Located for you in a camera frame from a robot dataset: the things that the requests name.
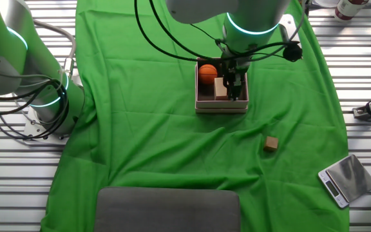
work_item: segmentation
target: wooden block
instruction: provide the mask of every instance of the wooden block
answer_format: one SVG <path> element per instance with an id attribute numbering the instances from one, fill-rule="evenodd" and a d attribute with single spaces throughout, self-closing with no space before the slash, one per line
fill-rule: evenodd
<path id="1" fill-rule="evenodd" d="M 214 80 L 214 99 L 216 101 L 228 101 L 227 88 L 223 85 L 223 77 Z"/>
<path id="2" fill-rule="evenodd" d="M 267 136 L 264 142 L 263 150 L 273 152 L 276 151 L 278 147 L 278 139 L 274 137 Z"/>

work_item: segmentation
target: digital scale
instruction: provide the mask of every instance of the digital scale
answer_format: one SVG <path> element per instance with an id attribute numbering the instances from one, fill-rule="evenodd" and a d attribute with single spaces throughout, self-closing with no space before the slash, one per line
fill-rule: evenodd
<path id="1" fill-rule="evenodd" d="M 319 178 L 341 208 L 371 190 L 371 176 L 355 155 L 320 171 Z"/>

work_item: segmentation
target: open box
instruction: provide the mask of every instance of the open box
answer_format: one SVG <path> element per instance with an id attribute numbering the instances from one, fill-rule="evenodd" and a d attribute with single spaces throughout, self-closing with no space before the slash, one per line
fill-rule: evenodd
<path id="1" fill-rule="evenodd" d="M 214 85 L 202 84 L 198 80 L 198 69 L 205 65 L 212 64 L 217 69 L 218 77 L 223 77 L 221 64 L 215 61 L 207 61 L 198 58 L 195 68 L 196 86 L 196 113 L 245 113 L 249 103 L 249 92 L 247 90 L 247 74 L 244 75 L 242 93 L 237 101 L 216 101 L 214 99 Z"/>

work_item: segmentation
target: orange ball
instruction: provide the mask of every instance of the orange ball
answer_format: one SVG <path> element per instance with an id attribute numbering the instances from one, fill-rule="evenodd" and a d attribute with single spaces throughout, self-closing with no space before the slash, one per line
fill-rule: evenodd
<path id="1" fill-rule="evenodd" d="M 205 64 L 198 69 L 198 79 L 203 84 L 214 84 L 217 69 L 211 64 Z"/>

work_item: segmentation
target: green cloth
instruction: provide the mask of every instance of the green cloth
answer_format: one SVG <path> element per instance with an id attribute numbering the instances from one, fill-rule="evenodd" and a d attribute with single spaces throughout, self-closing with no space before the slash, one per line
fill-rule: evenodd
<path id="1" fill-rule="evenodd" d="M 164 0 L 155 4 L 187 47 L 220 56 L 213 40 L 172 19 Z M 154 42 L 191 57 L 159 28 L 148 1 L 138 5 Z M 300 21 L 296 1 L 287 13 Z M 224 17 L 198 25 L 221 37 Z M 93 231 L 101 188 L 140 186 L 235 191 L 243 232 L 348 231 L 348 210 L 338 208 L 317 176 L 348 154 L 345 123 L 307 20 L 300 37 L 303 60 L 252 64 L 246 114 L 196 114 L 195 63 L 148 45 L 133 1 L 78 0 L 77 63 L 86 102 L 59 162 L 42 230 Z M 276 30 L 270 42 L 280 40 Z M 266 136 L 279 139 L 276 152 L 263 151 Z"/>

